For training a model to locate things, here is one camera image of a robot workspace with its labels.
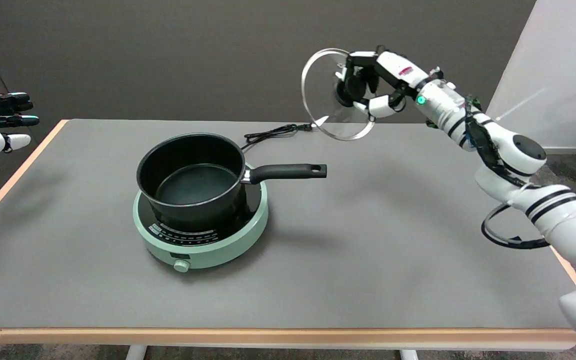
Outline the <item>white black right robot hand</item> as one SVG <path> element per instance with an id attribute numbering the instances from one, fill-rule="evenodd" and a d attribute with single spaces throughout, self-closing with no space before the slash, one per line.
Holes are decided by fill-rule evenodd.
<path id="1" fill-rule="evenodd" d="M 430 75 L 404 55 L 356 51 L 345 58 L 334 96 L 343 107 L 377 119 L 403 111 L 407 98 L 417 101 L 429 82 Z"/>

